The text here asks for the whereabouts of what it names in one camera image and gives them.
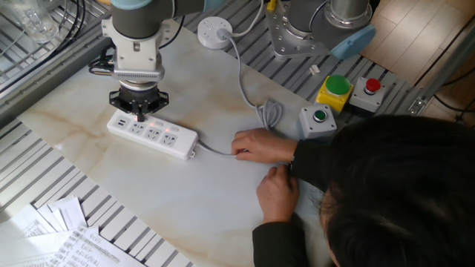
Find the metal bracket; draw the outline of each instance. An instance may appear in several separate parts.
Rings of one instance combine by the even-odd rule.
[[[289,1],[285,1],[284,6],[290,6]],[[285,16],[285,10],[277,6],[275,11],[266,10],[266,20],[269,32],[272,37],[275,55],[280,58],[295,58],[305,56],[326,56],[330,51],[324,44],[314,40],[311,33],[305,36],[298,36],[292,30]]]
[[[409,114],[413,116],[418,116],[424,110],[425,106],[428,104],[426,100],[418,98],[409,108]]]

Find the robotic arm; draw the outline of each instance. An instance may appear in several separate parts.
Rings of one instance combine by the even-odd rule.
[[[103,35],[111,37],[116,45],[111,75],[119,80],[120,88],[110,93],[111,105],[137,115],[139,122],[145,120],[145,114],[164,108],[168,94],[157,87],[165,74],[159,51],[166,31],[162,21],[214,9],[225,1],[112,0],[112,17],[102,21]],[[293,42],[308,42],[312,49],[313,42],[322,43],[334,56],[345,59],[361,52],[374,37],[376,30],[370,20],[378,3],[379,0],[293,0],[284,14],[282,34],[289,36],[292,47]]]
[[[109,102],[126,113],[154,113],[168,104],[168,94],[157,85],[165,69],[159,46],[165,35],[162,21],[219,7],[224,0],[112,0],[112,17],[102,21],[104,36],[116,45],[112,77],[120,89]]]

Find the white power strip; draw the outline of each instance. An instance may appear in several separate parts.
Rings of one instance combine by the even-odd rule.
[[[138,122],[136,116],[119,110],[107,128],[113,134],[184,160],[194,156],[193,149],[198,142],[195,131],[149,115],[144,122]]]

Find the white marble tabletop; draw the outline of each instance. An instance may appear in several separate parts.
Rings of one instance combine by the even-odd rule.
[[[174,32],[177,24],[169,24]],[[169,93],[170,104],[154,116],[197,131],[226,153],[236,131],[260,126],[240,95],[236,59],[205,49],[186,29],[161,54],[166,74],[159,88]],[[249,67],[243,83],[254,103],[268,97],[283,102],[277,130],[298,138],[298,112],[310,103]],[[252,230],[262,220],[255,190],[270,165],[200,148],[183,161],[110,134],[106,124],[115,108],[108,94],[118,87],[118,81],[84,68],[19,118],[199,267],[253,266]],[[297,213],[310,260],[322,266],[329,257],[312,203],[317,195],[301,182]]]

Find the metal stand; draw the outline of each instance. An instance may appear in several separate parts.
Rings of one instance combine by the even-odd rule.
[[[288,8],[290,1],[283,2],[283,6]],[[274,12],[266,10],[266,20],[277,57],[289,59],[330,55],[323,43],[315,41],[313,33],[303,33],[295,29],[289,23],[286,10],[282,7],[277,6]]]

